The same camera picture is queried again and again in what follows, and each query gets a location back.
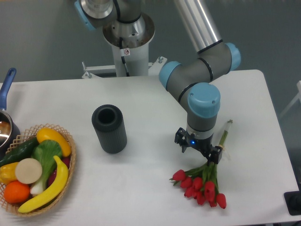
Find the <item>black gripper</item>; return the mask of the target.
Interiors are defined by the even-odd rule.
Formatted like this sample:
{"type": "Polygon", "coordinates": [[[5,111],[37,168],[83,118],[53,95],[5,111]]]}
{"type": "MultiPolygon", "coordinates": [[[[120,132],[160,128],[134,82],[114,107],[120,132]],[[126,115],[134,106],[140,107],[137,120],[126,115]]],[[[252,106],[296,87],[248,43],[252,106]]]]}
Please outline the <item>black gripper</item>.
{"type": "Polygon", "coordinates": [[[194,134],[189,134],[183,128],[179,128],[175,134],[174,142],[182,148],[182,153],[191,147],[201,153],[207,159],[207,164],[218,164],[222,158],[223,147],[212,146],[212,136],[198,139],[194,134]]]}

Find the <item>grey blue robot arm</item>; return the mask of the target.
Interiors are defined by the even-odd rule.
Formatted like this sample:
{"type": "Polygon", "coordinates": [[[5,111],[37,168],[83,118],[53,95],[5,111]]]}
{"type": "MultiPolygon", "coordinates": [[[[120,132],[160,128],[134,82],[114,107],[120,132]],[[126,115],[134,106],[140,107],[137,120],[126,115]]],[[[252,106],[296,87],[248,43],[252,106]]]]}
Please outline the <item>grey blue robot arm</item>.
{"type": "MultiPolygon", "coordinates": [[[[155,27],[139,0],[77,0],[74,5],[88,29],[102,28],[118,77],[150,74],[149,43],[155,27]]],[[[222,150],[211,141],[221,95],[212,81],[236,69],[241,55],[234,44],[223,42],[204,1],[177,0],[175,5],[198,58],[188,66],[172,61],[158,71],[162,86],[187,113],[187,126],[178,129],[174,141],[218,163],[222,150]]]]}

